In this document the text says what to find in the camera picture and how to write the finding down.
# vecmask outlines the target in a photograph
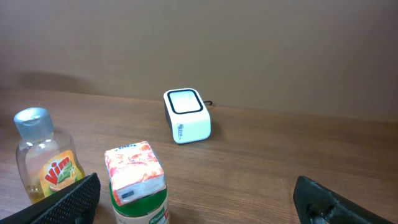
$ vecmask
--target brown wooden surface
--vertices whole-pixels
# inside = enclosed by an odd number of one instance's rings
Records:
[[[30,205],[12,119],[31,106],[49,109],[74,137],[86,174],[98,174],[95,223],[116,223],[104,151],[142,140],[167,173],[171,224],[298,223],[292,195],[299,175],[398,222],[396,124],[210,106],[210,138],[178,145],[161,101],[38,90],[0,92],[0,218]]]

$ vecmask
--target beige wall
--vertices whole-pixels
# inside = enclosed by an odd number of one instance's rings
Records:
[[[398,121],[396,0],[1,0],[1,87]]]

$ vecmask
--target yellow label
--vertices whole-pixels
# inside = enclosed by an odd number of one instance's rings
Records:
[[[39,172],[44,197],[48,197],[82,178],[83,175],[76,166],[71,150],[66,150],[51,158]]]

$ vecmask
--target wrapped soap bar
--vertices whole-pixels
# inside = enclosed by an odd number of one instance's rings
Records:
[[[119,206],[166,189],[164,170],[147,141],[106,151],[105,163]]]

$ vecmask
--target white cube device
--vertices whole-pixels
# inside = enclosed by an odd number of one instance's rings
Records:
[[[176,143],[200,141],[210,136],[210,114],[196,90],[169,90],[163,98],[166,120]]]

